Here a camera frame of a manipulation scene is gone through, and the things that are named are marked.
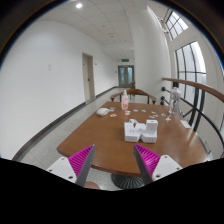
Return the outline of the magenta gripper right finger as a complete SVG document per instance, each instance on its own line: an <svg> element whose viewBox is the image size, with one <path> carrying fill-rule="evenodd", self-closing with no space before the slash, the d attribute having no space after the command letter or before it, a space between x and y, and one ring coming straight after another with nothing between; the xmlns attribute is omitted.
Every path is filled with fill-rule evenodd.
<svg viewBox="0 0 224 224"><path fill-rule="evenodd" d="M138 144L134 145L133 154L138 164L144 184L148 185L152 183L152 174L160 160L160 156Z"/></svg>

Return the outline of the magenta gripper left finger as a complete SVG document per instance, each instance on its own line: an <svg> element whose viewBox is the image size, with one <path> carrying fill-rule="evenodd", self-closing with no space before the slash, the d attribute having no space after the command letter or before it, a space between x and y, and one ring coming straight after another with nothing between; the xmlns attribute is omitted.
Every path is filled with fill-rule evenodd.
<svg viewBox="0 0 224 224"><path fill-rule="evenodd" d="M69 163L76 174L75 184L83 187L89 173L92 160L95 156L95 145L91 145L68 158Z"/></svg>

